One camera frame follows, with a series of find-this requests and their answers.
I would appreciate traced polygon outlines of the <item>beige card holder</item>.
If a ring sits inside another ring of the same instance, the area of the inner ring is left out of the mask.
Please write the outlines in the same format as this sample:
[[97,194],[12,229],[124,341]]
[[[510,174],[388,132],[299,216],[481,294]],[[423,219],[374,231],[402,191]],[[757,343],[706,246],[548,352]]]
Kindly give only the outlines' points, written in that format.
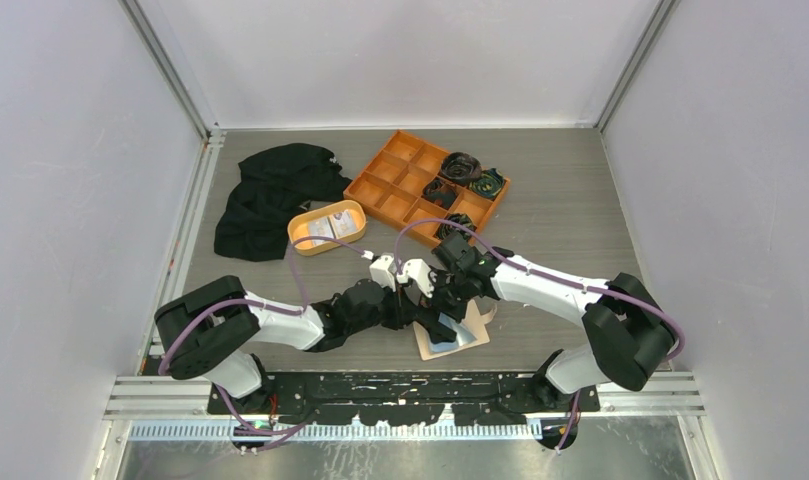
[[482,346],[490,342],[487,326],[497,313],[497,305],[481,311],[475,300],[470,300],[462,320],[453,320],[446,314],[438,317],[439,326],[444,327],[441,333],[452,333],[450,340],[443,340],[438,334],[431,334],[423,326],[414,326],[418,351],[423,361],[430,361],[448,356],[463,350]]

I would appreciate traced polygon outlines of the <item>orange oval tray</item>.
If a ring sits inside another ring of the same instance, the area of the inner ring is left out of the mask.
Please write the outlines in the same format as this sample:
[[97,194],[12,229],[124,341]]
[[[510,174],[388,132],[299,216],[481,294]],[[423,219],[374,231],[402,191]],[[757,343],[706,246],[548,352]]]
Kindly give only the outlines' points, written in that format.
[[367,216],[353,200],[342,200],[294,217],[287,226],[289,241],[303,256],[314,256],[339,246],[351,246],[366,230]]

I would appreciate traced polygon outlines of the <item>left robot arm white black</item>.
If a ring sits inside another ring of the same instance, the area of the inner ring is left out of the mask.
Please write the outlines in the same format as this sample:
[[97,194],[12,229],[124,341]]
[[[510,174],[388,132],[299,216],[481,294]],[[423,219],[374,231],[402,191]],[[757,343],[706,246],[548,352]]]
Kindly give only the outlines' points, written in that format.
[[242,352],[248,343],[318,353],[369,328],[399,330],[412,323],[421,324],[434,340],[457,338],[439,311],[369,279],[301,307],[264,299],[227,275],[163,305],[155,323],[165,348],[159,374],[176,380],[204,377],[249,413],[268,406],[272,388],[259,358]]

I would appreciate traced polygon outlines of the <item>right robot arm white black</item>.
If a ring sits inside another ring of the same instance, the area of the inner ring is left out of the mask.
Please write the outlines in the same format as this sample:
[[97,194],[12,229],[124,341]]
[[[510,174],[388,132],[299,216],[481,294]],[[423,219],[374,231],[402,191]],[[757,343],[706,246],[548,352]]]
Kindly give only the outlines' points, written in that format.
[[585,344],[557,350],[536,372],[535,396],[547,410],[562,409],[574,393],[612,382],[640,391],[677,345],[659,307],[636,277],[613,280],[571,276],[496,248],[481,252],[459,233],[432,251],[441,267],[430,301],[444,313],[477,298],[517,302],[562,318],[586,335]]

